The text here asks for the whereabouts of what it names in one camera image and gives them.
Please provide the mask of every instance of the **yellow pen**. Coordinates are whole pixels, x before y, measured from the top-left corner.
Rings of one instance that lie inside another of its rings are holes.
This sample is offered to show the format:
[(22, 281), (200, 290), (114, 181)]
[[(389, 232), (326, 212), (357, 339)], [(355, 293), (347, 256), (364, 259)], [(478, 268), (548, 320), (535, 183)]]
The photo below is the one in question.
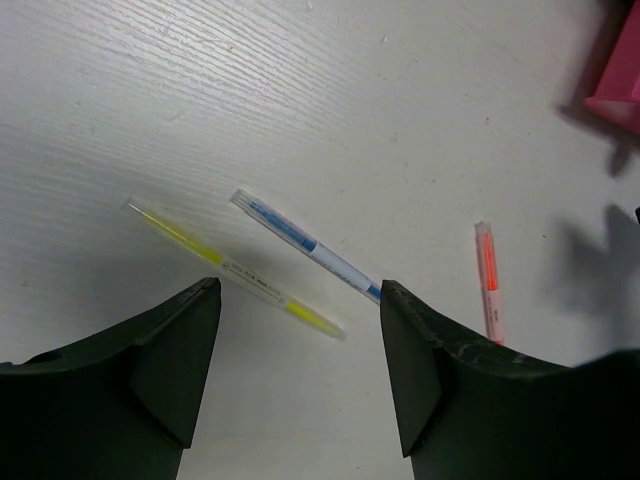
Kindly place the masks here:
[(342, 339), (346, 336), (344, 330), (335, 323), (286, 294), (273, 283), (256, 275), (238, 262), (233, 261), (219, 250), (205, 245), (193, 235), (160, 217), (151, 209), (143, 206), (139, 200), (129, 198), (123, 208), (136, 214), (138, 218), (141, 218), (157, 232), (207, 262), (214, 267), (220, 275), (240, 285), (270, 305), (284, 310), (302, 323), (330, 337)]

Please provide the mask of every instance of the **pen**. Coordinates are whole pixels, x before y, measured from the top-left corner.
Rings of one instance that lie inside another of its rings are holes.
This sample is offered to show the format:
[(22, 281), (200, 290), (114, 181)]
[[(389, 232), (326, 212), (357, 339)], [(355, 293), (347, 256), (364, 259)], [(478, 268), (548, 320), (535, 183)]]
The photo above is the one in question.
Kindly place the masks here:
[(239, 189), (231, 201), (289, 245), (300, 250), (343, 282), (380, 305), (380, 285), (333, 253), (262, 200)]
[(498, 284), (498, 267), (493, 248), (491, 224), (480, 222), (475, 226), (476, 246), (478, 249), (478, 265), (480, 282), (484, 296), (485, 322), (487, 336), (496, 343), (504, 345), (504, 325), (502, 323), (502, 303)]
[(219, 250), (207, 246), (193, 235), (168, 222), (151, 209), (143, 206), (139, 200), (129, 198), (123, 208), (130, 213), (136, 214), (157, 232), (207, 262), (210, 266), (214, 267), (220, 275), (225, 276), (270, 305), (284, 310), (302, 323), (330, 337), (345, 337), (344, 330), (338, 325), (327, 320), (292, 296), (287, 295), (273, 283), (256, 275), (238, 262), (233, 261)]

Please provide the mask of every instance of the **pink container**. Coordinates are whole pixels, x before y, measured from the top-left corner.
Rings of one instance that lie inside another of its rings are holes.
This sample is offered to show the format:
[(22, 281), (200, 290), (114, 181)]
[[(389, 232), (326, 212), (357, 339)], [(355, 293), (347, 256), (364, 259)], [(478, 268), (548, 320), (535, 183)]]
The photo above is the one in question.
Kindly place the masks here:
[(593, 97), (592, 112), (640, 134), (640, 1), (636, 1)]

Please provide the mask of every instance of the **white table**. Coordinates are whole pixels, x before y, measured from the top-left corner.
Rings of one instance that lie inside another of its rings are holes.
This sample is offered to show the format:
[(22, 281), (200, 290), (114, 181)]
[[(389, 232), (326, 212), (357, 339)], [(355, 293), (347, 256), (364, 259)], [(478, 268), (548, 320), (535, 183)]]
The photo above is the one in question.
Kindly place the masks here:
[(563, 222), (604, 244), (606, 205), (640, 204), (638, 168), (609, 177), (610, 139), (559, 111), (605, 15), (596, 0), (1, 2), (2, 360), (209, 275), (120, 210), (161, 201), (350, 335), (223, 282), (180, 479), (411, 478), (375, 305), (228, 199), (248, 188), (479, 332), (473, 225), (491, 221), (512, 348), (576, 364), (620, 347), (556, 282)]

